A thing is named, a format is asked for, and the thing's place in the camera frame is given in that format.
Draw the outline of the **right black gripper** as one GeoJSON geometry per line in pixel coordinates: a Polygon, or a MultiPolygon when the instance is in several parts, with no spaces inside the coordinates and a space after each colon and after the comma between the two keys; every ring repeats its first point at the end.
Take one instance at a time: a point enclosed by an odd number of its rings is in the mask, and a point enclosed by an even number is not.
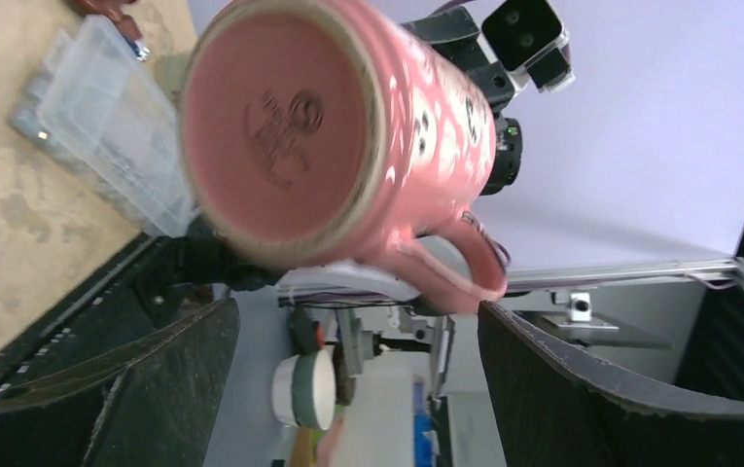
{"type": "Polygon", "coordinates": [[[463,71],[479,87],[491,106],[496,128],[496,156],[481,193],[491,196],[516,179],[523,150],[518,120],[502,115],[516,95],[516,87],[499,61],[491,62],[478,43],[480,29],[463,6],[444,7],[426,18],[402,26],[463,71]]]}

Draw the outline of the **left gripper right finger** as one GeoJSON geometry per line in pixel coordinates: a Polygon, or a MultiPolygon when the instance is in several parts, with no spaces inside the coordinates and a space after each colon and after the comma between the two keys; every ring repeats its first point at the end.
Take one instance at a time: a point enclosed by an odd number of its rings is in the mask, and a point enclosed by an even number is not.
{"type": "Polygon", "coordinates": [[[744,466],[744,402],[600,359],[495,303],[481,364],[511,466],[744,466]]]}

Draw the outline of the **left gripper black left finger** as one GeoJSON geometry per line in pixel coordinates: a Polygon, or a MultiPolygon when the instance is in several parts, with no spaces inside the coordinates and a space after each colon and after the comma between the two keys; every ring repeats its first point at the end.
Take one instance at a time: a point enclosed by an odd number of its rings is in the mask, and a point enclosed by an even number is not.
{"type": "Polygon", "coordinates": [[[0,466],[199,466],[238,338],[235,300],[0,394],[0,466]]]}

